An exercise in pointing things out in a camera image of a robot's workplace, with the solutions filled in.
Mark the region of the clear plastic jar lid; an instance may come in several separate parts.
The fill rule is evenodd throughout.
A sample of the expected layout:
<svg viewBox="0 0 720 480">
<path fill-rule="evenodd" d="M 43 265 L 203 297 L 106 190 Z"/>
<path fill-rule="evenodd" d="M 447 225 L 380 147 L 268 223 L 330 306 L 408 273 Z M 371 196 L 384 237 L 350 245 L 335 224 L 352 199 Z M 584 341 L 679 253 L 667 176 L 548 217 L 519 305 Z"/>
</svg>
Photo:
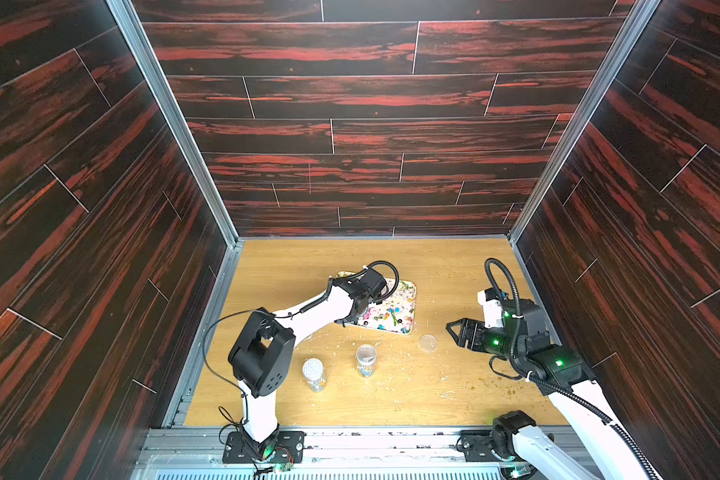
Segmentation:
<svg viewBox="0 0 720 480">
<path fill-rule="evenodd" d="M 438 346 L 438 339 L 432 334 L 423 334 L 419 338 L 418 346 L 425 353 L 434 353 Z"/>
</svg>

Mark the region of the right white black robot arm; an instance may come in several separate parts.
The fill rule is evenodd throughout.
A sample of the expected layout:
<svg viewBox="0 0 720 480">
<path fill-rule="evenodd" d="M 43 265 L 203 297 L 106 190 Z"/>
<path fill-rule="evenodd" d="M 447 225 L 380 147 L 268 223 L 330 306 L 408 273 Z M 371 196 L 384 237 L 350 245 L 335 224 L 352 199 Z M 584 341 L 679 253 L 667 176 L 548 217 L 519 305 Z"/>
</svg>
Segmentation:
<svg viewBox="0 0 720 480">
<path fill-rule="evenodd" d="M 592 367 L 575 350 L 552 342 L 542 309 L 519 295 L 508 267 L 484 263 L 490 288 L 479 292 L 480 320 L 449 322 L 457 346 L 507 363 L 504 379 L 534 385 L 566 418 L 603 479 L 657 479 L 659 473 L 608 403 Z M 464 431 L 457 448 L 468 462 L 494 458 L 504 478 L 540 473 L 548 479 L 591 479 L 593 473 L 558 446 L 523 411 L 493 420 L 486 434 Z"/>
</svg>

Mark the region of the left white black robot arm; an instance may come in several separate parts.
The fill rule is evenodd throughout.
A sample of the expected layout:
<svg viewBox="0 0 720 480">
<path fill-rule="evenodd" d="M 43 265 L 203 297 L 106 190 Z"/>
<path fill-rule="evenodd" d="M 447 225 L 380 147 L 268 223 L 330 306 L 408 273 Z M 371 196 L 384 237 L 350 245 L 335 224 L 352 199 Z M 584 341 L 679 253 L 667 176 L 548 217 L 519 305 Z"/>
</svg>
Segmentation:
<svg viewBox="0 0 720 480">
<path fill-rule="evenodd" d="M 380 305 L 398 289 L 400 275 L 390 262 L 377 260 L 359 272 L 331 277 L 325 290 L 300 304 L 271 312 L 246 310 L 247 321 L 227 361 L 232 378 L 204 366 L 240 393 L 242 418 L 230 424 L 249 445 L 264 452 L 279 433 L 276 391 L 284 383 L 296 347 L 330 324 L 357 325 L 371 305 Z"/>
</svg>

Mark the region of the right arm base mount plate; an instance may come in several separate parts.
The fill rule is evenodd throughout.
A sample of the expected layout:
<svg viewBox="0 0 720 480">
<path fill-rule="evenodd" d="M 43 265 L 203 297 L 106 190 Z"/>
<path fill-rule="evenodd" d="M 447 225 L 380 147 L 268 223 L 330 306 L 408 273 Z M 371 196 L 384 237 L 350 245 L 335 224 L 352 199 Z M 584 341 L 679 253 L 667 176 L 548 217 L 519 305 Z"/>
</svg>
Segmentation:
<svg viewBox="0 0 720 480">
<path fill-rule="evenodd" d="M 464 455 L 467 463 L 502 462 L 506 435 L 494 429 L 462 430 L 456 443 L 456 450 Z"/>
</svg>

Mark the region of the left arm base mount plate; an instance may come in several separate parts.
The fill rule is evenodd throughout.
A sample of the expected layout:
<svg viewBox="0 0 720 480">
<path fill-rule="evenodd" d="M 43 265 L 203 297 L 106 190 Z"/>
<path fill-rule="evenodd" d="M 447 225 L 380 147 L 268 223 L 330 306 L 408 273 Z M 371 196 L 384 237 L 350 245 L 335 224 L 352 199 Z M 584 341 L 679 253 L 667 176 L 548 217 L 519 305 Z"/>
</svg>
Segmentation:
<svg viewBox="0 0 720 480">
<path fill-rule="evenodd" d="M 222 463 L 237 465 L 286 465 L 302 462 L 306 433 L 277 430 L 262 442 L 254 441 L 245 431 L 230 432 L 227 436 Z"/>
</svg>

